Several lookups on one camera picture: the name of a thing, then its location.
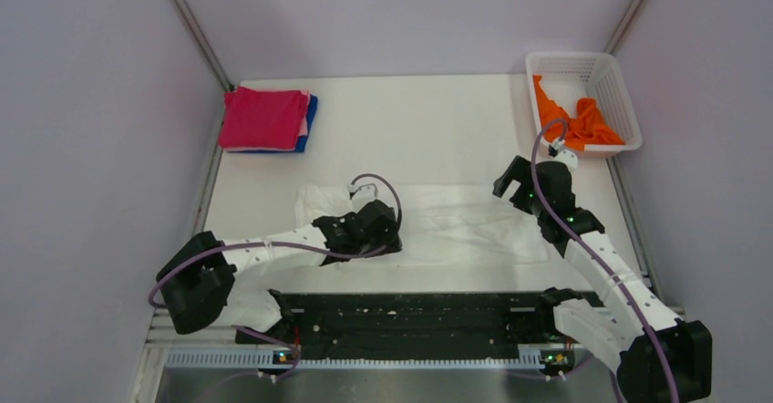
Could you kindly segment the white t shirt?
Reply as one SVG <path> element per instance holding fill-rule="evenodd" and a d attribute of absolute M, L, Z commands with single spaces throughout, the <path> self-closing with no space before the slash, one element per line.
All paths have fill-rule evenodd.
<path fill-rule="evenodd" d="M 534 219 L 485 185 L 401 185 L 402 250 L 355 266 L 432 267 L 541 264 L 550 251 Z"/>

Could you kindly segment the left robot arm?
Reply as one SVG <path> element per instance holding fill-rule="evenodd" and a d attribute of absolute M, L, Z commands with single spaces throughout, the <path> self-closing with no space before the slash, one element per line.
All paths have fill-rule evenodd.
<path fill-rule="evenodd" d="M 366 259 L 400 250 L 402 215 L 380 200 L 356 212 L 324 215 L 306 225 L 265 238 L 219 240 L 211 231 L 191 237 L 156 275 L 149 302 L 168 311 L 179 335 L 197 333 L 222 319 L 248 327 L 271 342 L 292 331 L 279 293 L 248 284 L 267 274 Z"/>

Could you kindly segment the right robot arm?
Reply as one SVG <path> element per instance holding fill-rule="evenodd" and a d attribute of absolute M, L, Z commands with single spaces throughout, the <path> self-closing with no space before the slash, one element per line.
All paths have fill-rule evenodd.
<path fill-rule="evenodd" d="M 517 156 L 494 181 L 502 197 L 518 185 L 510 202 L 536 219 L 543 240 L 573 267 L 606 308 L 600 313 L 569 288 L 545 290 L 534 316 L 547 341 L 567 336 L 611 372 L 627 402 L 693 402 L 712 392 L 713 338 L 699 320 L 688 321 L 666 306 L 614 248 L 603 224 L 577 205 L 572 191 L 576 157 L 553 160 Z"/>

